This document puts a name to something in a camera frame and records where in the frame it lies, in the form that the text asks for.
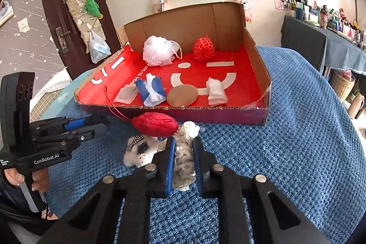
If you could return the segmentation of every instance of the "cardboard box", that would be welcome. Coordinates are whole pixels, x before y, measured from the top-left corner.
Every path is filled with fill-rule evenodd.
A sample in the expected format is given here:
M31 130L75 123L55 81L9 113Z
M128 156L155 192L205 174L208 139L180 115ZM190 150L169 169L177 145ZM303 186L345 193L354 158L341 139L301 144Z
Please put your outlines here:
M271 80L256 50L255 42L246 29L243 5L232 2L193 5L165 11L128 23L126 36L134 50L115 53L76 91L79 104L88 111L110 113L105 94L113 102L120 88L137 78L145 79L146 73L162 77L166 92L180 83L195 85L200 95L189 107L170 107L166 102L153 108L142 105L138 96L130 105L114 102L118 111L128 117L146 111L169 114L178 121L210 123L265 124L268 115ZM177 42L183 59L173 60L172 65L147 67L142 60L144 42L148 37L162 36ZM226 62L211 67L193 59L192 48L198 38L208 36L215 46L213 62ZM190 69L179 69L179 64L189 62ZM224 106L210 107L205 94L206 80L216 78L226 83L229 102Z

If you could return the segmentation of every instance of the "wicker basket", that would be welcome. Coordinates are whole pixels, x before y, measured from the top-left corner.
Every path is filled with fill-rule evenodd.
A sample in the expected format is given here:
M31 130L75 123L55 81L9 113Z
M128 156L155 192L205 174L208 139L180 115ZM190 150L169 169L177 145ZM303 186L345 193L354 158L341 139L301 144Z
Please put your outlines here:
M355 85L355 79L352 78L352 81L349 81L343 77L343 72L332 70L329 83L339 97L341 103L343 103Z

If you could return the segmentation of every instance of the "beige water bottle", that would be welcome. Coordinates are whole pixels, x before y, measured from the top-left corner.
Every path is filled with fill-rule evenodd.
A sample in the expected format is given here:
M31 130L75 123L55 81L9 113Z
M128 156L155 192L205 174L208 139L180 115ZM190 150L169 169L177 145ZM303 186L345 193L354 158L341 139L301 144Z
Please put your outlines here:
M354 119L359 110L363 108L364 104L365 104L365 97L361 94L361 92L358 92L358 95L354 98L352 104L348 109L348 115L350 115L350 118Z

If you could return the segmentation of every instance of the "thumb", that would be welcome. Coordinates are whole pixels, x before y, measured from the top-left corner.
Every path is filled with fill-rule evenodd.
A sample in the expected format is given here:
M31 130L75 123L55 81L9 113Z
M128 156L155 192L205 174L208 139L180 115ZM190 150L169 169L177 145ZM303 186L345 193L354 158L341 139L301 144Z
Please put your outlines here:
M24 176L19 174L15 168L4 170L5 177L12 185L19 185L24 182Z

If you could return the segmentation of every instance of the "silver bolt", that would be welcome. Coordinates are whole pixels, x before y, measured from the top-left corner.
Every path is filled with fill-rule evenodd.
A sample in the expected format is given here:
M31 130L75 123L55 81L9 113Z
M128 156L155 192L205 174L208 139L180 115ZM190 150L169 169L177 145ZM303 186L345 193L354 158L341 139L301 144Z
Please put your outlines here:
M217 172L221 172L224 170L224 166L223 165L220 165L220 164L215 164L212 166L213 170L214 171L217 171Z
M259 174L259 175L256 175L256 180L259 183L264 183L267 181L267 177L262 174Z
M113 182L114 178L111 175L107 175L103 177L103 182L106 184L111 184Z
M155 164L148 164L148 165L145 165L145 170L146 171L155 171L156 170L156 165Z

